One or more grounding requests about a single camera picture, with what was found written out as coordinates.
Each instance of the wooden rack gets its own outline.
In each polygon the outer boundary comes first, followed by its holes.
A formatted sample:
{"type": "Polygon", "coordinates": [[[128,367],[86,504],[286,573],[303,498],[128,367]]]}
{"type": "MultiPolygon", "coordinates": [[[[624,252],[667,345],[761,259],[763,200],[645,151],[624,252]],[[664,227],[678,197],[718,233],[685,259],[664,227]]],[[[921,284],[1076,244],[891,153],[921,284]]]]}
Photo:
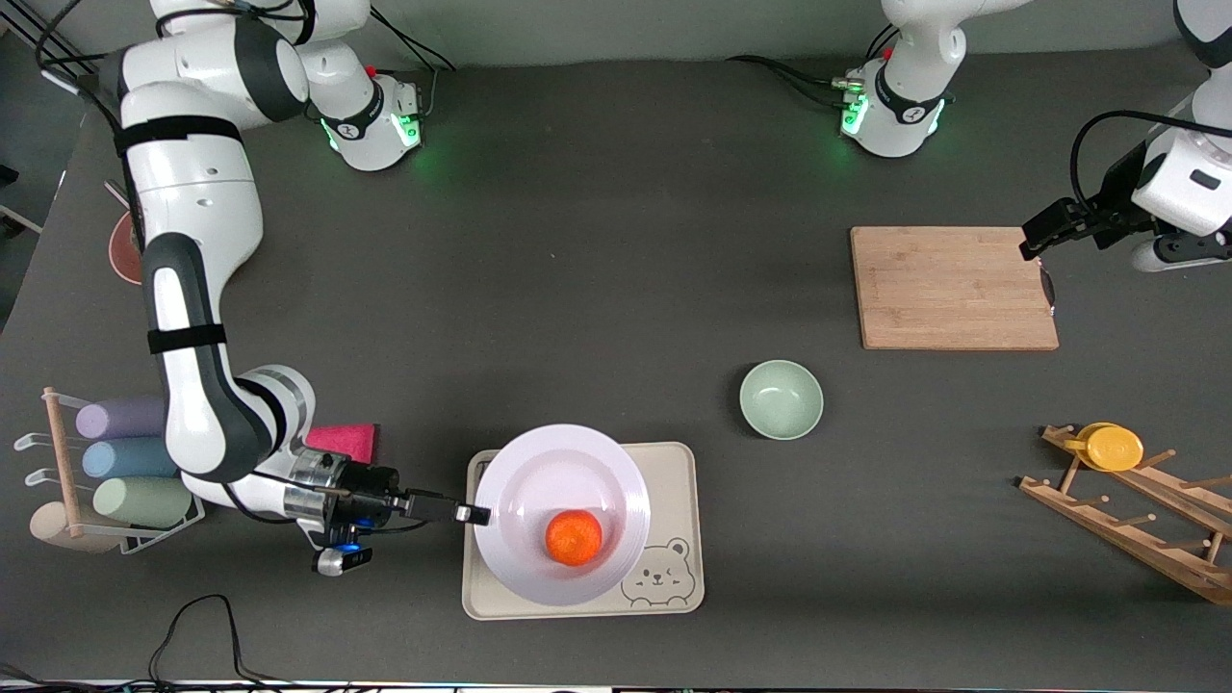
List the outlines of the wooden rack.
{"type": "MultiPolygon", "coordinates": [[[[1072,439],[1073,427],[1046,427],[1041,438],[1064,450],[1064,441],[1072,439]]],[[[1018,487],[1027,496],[1063,514],[1073,522],[1120,547],[1131,556],[1170,577],[1194,593],[1215,604],[1232,605],[1232,567],[1216,565],[1215,559],[1225,541],[1232,540],[1232,524],[1218,517],[1232,515],[1232,498],[1221,496],[1212,488],[1232,485],[1232,476],[1201,481],[1185,481],[1156,469],[1156,465],[1177,455],[1165,450],[1148,457],[1132,470],[1101,472],[1151,498],[1209,533],[1205,539],[1189,541],[1164,541],[1142,529],[1154,522],[1154,513],[1135,518],[1117,519],[1099,506],[1108,496],[1074,498],[1069,487],[1083,462],[1074,456],[1061,483],[1053,488],[1048,480],[1023,477],[1018,487]],[[1201,555],[1193,554],[1199,550],[1201,555]]]]}

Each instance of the green bowl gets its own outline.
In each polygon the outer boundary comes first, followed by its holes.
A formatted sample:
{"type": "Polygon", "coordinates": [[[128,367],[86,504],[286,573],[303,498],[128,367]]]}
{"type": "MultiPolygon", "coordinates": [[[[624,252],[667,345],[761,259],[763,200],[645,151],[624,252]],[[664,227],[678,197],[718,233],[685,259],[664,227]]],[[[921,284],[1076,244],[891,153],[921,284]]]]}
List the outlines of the green bowl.
{"type": "Polygon", "coordinates": [[[740,383],[740,412],[753,430],[774,440],[795,440],[822,420],[822,386],[791,361],[758,364],[740,383]]]}

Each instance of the white plate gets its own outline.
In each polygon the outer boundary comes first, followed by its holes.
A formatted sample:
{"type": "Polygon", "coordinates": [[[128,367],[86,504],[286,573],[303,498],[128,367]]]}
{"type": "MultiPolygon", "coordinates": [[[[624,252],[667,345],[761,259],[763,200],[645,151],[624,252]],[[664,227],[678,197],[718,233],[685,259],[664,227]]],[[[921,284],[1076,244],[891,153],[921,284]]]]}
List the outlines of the white plate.
{"type": "Polygon", "coordinates": [[[492,509],[476,544],[493,575],[515,594],[565,607],[600,597],[637,565],[650,531],[650,497],[641,470],[598,430],[557,424],[515,438],[479,481],[474,504],[492,509]],[[551,519],[589,511],[604,547],[584,566],[553,561],[543,546],[551,519]]]}

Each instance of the yellow mug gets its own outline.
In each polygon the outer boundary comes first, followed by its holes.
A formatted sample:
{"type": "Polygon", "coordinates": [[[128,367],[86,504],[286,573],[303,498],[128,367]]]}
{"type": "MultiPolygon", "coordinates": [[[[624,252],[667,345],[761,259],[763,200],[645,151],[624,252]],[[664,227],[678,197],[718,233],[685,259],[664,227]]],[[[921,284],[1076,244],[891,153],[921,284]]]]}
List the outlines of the yellow mug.
{"type": "Polygon", "coordinates": [[[1142,461],[1142,440],[1115,423],[1093,423],[1064,443],[1087,466],[1098,471],[1126,471],[1142,461]]]}

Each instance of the wooden cutting board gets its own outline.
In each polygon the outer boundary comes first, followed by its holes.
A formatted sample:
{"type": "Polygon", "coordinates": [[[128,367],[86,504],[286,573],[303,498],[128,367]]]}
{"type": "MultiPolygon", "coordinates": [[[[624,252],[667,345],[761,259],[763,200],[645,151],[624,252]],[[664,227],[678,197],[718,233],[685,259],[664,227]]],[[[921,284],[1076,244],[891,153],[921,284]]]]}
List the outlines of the wooden cutting board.
{"type": "Polygon", "coordinates": [[[1056,349],[1040,265],[1023,260],[1021,240],[1020,228],[853,228],[865,349],[1056,349]]]}

